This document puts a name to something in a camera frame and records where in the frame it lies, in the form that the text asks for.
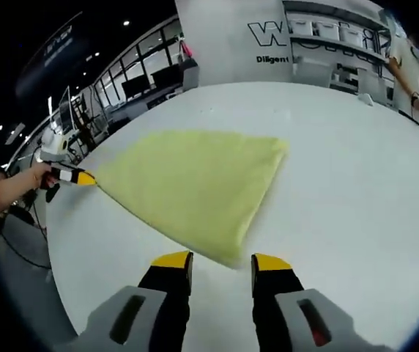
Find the human arm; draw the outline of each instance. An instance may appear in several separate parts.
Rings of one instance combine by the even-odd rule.
[[[412,99],[413,93],[418,93],[419,94],[419,92],[413,92],[413,90],[410,88],[407,79],[405,78],[403,72],[401,72],[400,64],[398,63],[397,58],[392,56],[389,60],[388,67],[389,67],[390,72],[393,74],[393,76],[400,83],[403,90],[409,96],[410,101]],[[419,100],[418,99],[415,99],[415,101],[413,102],[413,107],[415,109],[419,110]]]
[[[40,187],[42,177],[51,170],[47,164],[35,164],[33,167],[5,180],[0,180],[0,212],[31,189]]]

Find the window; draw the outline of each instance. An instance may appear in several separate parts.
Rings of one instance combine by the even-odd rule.
[[[112,78],[114,79],[116,90],[119,93],[119,101],[125,101],[125,92],[122,88],[122,83],[125,82],[125,75],[123,74],[120,61],[116,62],[111,67],[110,72],[112,73]]]
[[[127,78],[128,79],[132,79],[138,76],[143,75],[143,68],[141,66],[141,63],[135,62],[133,65],[131,65],[128,69],[127,69]]]
[[[179,63],[179,37],[183,37],[182,27],[180,26],[180,21],[174,21],[169,25],[165,26],[164,29],[164,37],[166,37],[166,41],[173,42],[168,47],[168,51],[171,55],[172,64]]]
[[[157,31],[147,38],[143,39],[138,45],[141,55],[145,55],[148,51],[163,43],[163,38],[160,37],[160,31]]]
[[[182,36],[182,27],[180,26],[180,21],[176,20],[167,26],[164,27],[164,36],[166,40],[170,40],[174,37],[181,37]]]
[[[105,93],[107,94],[108,99],[110,100],[110,104],[112,106],[117,105],[119,103],[119,97],[116,96],[115,88],[112,84],[112,80],[108,72],[106,72],[105,75],[102,76],[102,80],[105,87]]]
[[[102,88],[102,84],[100,83],[100,80],[96,83],[95,89],[97,89],[97,93],[99,95],[99,99],[103,107],[105,108],[109,106],[110,103],[108,102],[107,97],[105,96],[104,89]]]
[[[131,64],[136,60],[138,60],[138,52],[136,51],[136,48],[131,48],[122,57],[123,66],[125,66],[126,70],[128,70],[128,68],[131,66]]]
[[[146,73],[148,75],[150,84],[154,83],[154,79],[152,79],[152,74],[168,66],[169,64],[165,50],[156,51],[155,53],[151,54],[146,59],[144,59],[144,68],[146,68]]]

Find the storage box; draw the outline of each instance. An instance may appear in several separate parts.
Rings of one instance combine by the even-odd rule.
[[[338,33],[338,24],[328,22],[317,22],[317,29],[319,30],[319,36],[322,38],[340,40]]]
[[[309,20],[289,20],[292,33],[299,35],[314,35],[312,21]]]
[[[348,27],[340,27],[341,41],[348,44],[363,47],[364,34]]]

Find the hand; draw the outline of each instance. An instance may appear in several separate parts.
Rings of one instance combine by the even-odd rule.
[[[30,169],[27,170],[32,174],[34,180],[34,188],[39,188],[42,183],[42,178],[46,172],[51,171],[51,166],[45,163],[34,164]],[[51,187],[56,183],[57,179],[49,175],[47,176],[48,187]]]
[[[419,95],[415,95],[415,96],[416,96],[416,99],[413,102],[413,108],[415,108],[416,110],[419,110],[419,99],[418,99]]]

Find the black ceiling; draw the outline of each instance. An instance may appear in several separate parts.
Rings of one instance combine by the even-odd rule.
[[[144,32],[177,13],[174,0],[159,1],[89,1],[83,6],[72,1],[55,1],[52,8],[44,3],[18,4],[16,8],[0,12],[0,145],[6,139],[7,126],[26,124],[26,129],[37,125],[47,112],[47,97],[53,100],[67,85],[80,90],[90,85],[105,67],[129,44]],[[73,16],[81,13],[79,26],[88,38],[87,51],[76,61],[61,69],[62,84],[49,87],[44,96],[20,106],[15,96],[15,85],[21,72],[36,52]],[[123,26],[128,20],[129,26]],[[86,61],[90,54],[99,56]]]

